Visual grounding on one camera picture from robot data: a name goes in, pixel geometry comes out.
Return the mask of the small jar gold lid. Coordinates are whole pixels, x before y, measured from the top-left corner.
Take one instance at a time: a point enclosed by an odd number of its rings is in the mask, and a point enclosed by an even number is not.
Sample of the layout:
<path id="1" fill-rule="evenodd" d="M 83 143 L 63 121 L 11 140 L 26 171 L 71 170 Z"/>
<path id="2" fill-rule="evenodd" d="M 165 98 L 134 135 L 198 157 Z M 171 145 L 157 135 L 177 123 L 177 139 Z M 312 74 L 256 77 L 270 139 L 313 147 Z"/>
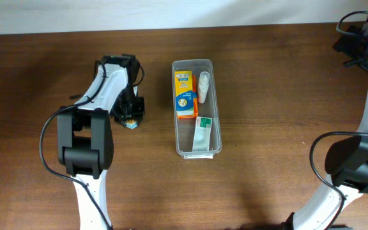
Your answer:
<path id="1" fill-rule="evenodd" d="M 124 121 L 124 124 L 129 129 L 135 129 L 139 126 L 138 122 L 135 119 L 126 120 Z"/>

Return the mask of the yellow blue medicine box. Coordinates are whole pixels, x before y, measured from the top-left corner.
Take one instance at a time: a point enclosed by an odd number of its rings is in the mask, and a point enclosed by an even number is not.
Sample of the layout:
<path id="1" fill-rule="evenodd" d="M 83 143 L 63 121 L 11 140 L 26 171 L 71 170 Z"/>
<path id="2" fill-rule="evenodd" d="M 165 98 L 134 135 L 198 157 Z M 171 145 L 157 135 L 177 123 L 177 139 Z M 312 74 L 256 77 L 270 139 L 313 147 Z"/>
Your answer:
<path id="1" fill-rule="evenodd" d="M 174 95 L 178 119 L 197 116 L 196 77 L 191 70 L 174 72 Z"/>

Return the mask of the orange red medicine box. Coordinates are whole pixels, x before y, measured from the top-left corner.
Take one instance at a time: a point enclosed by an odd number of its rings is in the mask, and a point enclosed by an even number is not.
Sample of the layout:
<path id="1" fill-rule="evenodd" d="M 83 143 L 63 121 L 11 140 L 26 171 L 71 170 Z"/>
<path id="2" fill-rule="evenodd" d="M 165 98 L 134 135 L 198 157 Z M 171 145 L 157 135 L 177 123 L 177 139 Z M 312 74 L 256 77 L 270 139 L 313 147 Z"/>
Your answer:
<path id="1" fill-rule="evenodd" d="M 192 89 L 176 96 L 176 115 L 178 119 L 198 116 L 196 77 L 192 75 Z"/>

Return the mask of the white green medicine box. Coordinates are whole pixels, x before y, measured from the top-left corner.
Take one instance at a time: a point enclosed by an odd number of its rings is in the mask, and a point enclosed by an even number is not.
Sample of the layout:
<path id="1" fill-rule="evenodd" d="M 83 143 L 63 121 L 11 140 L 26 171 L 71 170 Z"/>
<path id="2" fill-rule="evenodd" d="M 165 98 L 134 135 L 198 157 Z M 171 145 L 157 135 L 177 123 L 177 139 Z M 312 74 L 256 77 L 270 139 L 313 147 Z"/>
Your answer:
<path id="1" fill-rule="evenodd" d="M 212 119 L 196 117 L 192 151 L 208 151 L 210 148 Z"/>

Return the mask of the white lotion bottle clear cap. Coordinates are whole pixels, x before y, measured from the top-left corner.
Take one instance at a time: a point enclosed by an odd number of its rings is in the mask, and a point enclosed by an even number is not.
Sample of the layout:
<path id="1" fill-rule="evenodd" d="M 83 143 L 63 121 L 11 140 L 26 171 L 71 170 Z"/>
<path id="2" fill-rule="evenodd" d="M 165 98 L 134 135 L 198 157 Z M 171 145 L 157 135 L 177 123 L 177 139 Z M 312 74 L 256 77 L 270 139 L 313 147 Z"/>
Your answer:
<path id="1" fill-rule="evenodd" d="M 200 104 L 205 103 L 210 83 L 210 74 L 201 72 L 198 80 L 197 99 Z"/>

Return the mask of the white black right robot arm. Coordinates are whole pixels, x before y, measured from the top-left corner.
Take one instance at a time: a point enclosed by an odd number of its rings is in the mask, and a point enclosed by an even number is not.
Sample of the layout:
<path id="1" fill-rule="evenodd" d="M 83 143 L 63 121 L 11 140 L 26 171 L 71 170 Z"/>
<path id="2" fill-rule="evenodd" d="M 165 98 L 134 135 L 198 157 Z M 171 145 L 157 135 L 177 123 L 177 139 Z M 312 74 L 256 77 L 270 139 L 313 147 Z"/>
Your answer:
<path id="1" fill-rule="evenodd" d="M 362 27 L 336 30 L 342 35 L 334 44 L 337 52 L 349 56 L 345 67 L 357 66 L 368 73 L 368 11 Z M 343 139 L 332 144 L 325 157 L 326 175 L 321 176 L 314 163 L 314 150 L 322 139 Z M 321 185 L 309 202 L 290 214 L 281 229 L 336 229 L 334 222 L 355 199 L 368 193 L 368 90 L 364 113 L 355 132 L 334 131 L 317 137 L 309 150 L 312 171 Z"/>

